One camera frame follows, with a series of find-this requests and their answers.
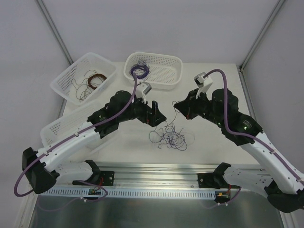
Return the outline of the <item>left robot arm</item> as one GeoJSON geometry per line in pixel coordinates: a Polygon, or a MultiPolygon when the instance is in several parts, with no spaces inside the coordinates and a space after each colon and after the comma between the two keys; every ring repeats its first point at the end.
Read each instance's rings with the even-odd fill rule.
{"type": "Polygon", "coordinates": [[[142,98],[118,91],[101,109],[95,111],[71,136],[37,151],[27,148],[22,155],[22,173],[32,191],[41,194],[57,183],[98,185],[102,172],[93,160],[64,164],[71,155],[118,129],[119,123],[137,119],[151,127],[166,121],[158,103],[149,106],[142,98]]]}

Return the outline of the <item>white basket near left arm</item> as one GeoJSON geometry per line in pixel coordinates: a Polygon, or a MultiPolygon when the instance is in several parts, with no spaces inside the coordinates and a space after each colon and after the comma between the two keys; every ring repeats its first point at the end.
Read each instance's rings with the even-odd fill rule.
{"type": "MultiPolygon", "coordinates": [[[[97,100],[93,100],[45,126],[40,131],[43,146],[50,146],[58,140],[63,140],[74,133],[91,114],[101,109],[101,107],[102,105],[97,100]]],[[[117,138],[117,136],[118,131],[110,133],[103,139],[85,146],[85,148],[81,152],[78,152],[77,155],[91,156],[109,145],[110,142],[117,138]]]]}

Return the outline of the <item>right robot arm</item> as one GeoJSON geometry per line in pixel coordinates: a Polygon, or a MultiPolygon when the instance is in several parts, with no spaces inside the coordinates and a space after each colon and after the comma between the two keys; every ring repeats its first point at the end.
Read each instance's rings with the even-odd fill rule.
{"type": "Polygon", "coordinates": [[[279,153],[262,127],[249,115],[238,110],[238,98],[224,89],[217,89],[211,99],[198,89],[188,93],[174,105],[186,119],[200,116],[217,125],[222,134],[248,152],[266,170],[267,176],[241,171],[222,162],[211,174],[201,174],[202,184],[210,188],[233,185],[267,198],[277,210],[291,213],[304,208],[304,175],[279,153]]]}

